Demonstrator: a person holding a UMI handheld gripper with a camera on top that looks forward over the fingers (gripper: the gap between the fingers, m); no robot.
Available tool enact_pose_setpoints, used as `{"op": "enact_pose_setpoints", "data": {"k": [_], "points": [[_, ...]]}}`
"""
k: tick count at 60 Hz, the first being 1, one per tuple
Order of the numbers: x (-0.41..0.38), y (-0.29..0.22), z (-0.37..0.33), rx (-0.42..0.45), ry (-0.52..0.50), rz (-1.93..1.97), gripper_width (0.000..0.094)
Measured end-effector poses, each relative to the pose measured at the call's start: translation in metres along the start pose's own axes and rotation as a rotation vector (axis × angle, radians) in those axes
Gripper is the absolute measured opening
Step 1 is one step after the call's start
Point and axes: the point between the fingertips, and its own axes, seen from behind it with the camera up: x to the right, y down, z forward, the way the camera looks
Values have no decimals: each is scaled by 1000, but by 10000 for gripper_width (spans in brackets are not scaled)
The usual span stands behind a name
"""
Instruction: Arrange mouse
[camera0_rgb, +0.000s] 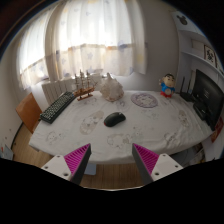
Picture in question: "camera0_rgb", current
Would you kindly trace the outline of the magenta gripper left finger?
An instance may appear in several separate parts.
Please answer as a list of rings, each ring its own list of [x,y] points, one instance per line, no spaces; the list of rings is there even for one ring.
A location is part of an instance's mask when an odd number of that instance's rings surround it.
[[[42,169],[79,185],[84,175],[90,155],[91,144],[86,144],[65,156],[54,156],[42,167]]]

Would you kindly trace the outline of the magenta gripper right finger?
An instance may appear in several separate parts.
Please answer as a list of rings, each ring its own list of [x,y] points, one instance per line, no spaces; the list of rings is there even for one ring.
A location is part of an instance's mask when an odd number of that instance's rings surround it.
[[[135,143],[132,144],[132,155],[144,185],[150,184],[182,169],[182,166],[169,155],[158,155]]]

